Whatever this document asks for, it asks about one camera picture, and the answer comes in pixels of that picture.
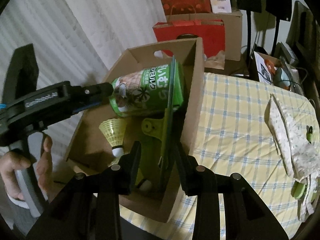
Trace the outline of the person left hand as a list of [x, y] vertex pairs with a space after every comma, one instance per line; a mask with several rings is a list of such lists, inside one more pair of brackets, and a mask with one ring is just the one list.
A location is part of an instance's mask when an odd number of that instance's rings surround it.
[[[36, 174], [39, 176], [38, 185], [40, 189], [46, 193], [50, 202], [55, 197], [52, 179], [52, 144], [51, 137], [47, 135], [44, 138], [43, 152], [36, 167]], [[13, 151], [7, 152], [1, 157], [1, 178], [4, 182], [6, 192], [11, 198], [24, 201], [22, 191], [16, 179], [15, 171], [25, 170], [30, 166], [30, 160]]]

